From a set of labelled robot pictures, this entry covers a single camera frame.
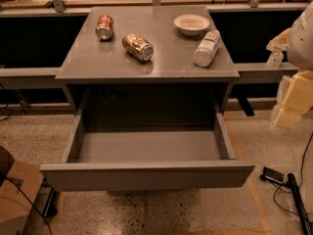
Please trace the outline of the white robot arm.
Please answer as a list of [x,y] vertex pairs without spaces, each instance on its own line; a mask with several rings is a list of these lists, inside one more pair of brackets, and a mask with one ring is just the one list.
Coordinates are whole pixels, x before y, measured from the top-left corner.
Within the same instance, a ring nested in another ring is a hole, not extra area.
[[282,79],[272,115],[274,126],[291,129],[313,107],[313,2],[266,49],[286,51],[288,62],[298,68],[293,77]]

